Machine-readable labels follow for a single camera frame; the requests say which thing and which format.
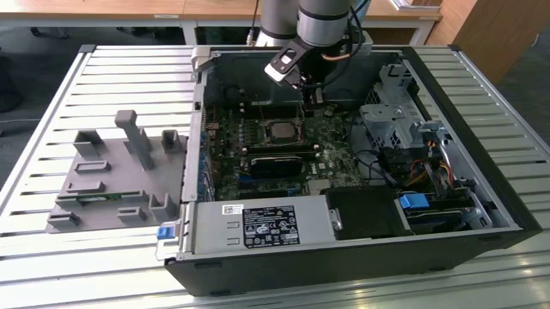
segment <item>barcode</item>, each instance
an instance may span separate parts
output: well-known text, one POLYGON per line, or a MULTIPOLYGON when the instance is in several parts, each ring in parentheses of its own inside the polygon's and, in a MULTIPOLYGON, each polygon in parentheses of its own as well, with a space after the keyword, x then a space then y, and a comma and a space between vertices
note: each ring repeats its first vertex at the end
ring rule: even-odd
POLYGON ((243 204, 239 205, 225 205, 222 207, 222 214, 242 214, 243 204))

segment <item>blue tab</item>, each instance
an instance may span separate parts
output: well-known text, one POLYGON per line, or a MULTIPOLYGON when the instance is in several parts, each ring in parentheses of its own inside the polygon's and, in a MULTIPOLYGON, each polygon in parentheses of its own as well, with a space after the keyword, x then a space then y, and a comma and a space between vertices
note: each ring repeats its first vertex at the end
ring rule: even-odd
POLYGON ((156 231, 156 239, 172 239, 175 238, 175 227, 159 227, 156 231))
POLYGON ((399 203, 402 204, 403 209, 430 207, 430 203, 429 203, 429 200, 426 199, 426 195, 423 195, 422 193, 403 195, 399 198, 399 203))

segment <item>aluminum slotted table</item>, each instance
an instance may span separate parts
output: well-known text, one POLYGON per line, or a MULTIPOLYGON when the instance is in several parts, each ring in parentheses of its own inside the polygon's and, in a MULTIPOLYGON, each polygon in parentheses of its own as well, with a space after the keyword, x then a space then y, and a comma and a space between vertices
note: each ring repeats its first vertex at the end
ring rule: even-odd
MULTIPOLYGON (((155 258, 156 227, 46 234, 79 129, 120 138, 115 113, 134 109, 148 136, 168 128, 187 134, 191 51, 98 46, 76 56, 0 193, 0 308, 502 308, 550 301, 550 150, 463 53, 447 47, 417 52, 545 229, 520 245, 451 271, 196 298, 155 258)), ((438 119, 431 99, 421 99, 438 119)))

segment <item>warning label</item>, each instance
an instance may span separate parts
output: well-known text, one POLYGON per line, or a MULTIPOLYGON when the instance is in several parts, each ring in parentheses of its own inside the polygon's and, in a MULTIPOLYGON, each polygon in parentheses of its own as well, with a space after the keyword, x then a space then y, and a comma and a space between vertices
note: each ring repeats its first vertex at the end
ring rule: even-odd
POLYGON ((294 206, 243 209, 243 232, 249 249, 299 244, 294 206))

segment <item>sticker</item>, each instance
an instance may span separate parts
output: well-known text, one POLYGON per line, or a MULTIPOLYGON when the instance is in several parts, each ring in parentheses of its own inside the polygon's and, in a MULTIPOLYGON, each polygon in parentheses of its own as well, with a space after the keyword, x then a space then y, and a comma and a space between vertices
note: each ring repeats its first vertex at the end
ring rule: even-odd
POLYGON ((243 212, 245 246, 249 249, 301 243, 294 206, 251 209, 239 206, 243 212))
POLYGON ((155 15, 155 18, 180 18, 179 15, 155 15))
POLYGON ((222 214, 242 214, 242 213, 243 213, 243 204, 225 205, 222 207, 222 214))

